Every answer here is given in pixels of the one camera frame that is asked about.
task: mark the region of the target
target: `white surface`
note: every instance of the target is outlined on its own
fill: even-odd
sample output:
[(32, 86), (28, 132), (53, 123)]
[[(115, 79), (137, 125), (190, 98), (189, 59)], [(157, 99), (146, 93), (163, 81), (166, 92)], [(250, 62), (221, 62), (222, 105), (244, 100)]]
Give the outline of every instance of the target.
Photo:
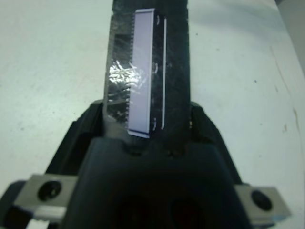
[(305, 0), (283, 0), (278, 8), (305, 72)]
[[(0, 195), (43, 173), (103, 95), (111, 0), (0, 0)], [(189, 0), (192, 99), (244, 182), (276, 186), (304, 228), (305, 81), (272, 0)]]

